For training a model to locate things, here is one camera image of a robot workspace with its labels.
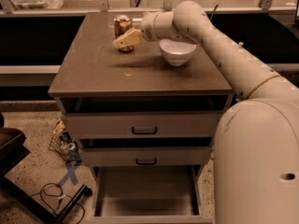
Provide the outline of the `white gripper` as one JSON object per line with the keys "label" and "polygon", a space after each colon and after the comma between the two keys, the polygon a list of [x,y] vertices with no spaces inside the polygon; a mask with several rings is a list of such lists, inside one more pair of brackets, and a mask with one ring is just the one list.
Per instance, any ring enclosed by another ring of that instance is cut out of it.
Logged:
{"label": "white gripper", "polygon": [[112,42],[112,46],[116,49],[123,49],[141,43],[143,38],[149,42],[156,41],[158,39],[155,32],[155,20],[157,15],[158,12],[145,13],[139,23],[141,31],[136,28],[129,29],[123,35],[117,37]]}

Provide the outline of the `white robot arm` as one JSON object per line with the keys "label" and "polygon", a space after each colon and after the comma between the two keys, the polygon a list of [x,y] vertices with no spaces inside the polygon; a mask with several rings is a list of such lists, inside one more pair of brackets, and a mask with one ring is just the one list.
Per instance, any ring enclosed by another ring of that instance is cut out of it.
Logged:
{"label": "white robot arm", "polygon": [[239,99],[214,137],[216,224],[299,224],[299,89],[218,30],[193,1],[145,15],[113,45],[164,38],[200,45]]}

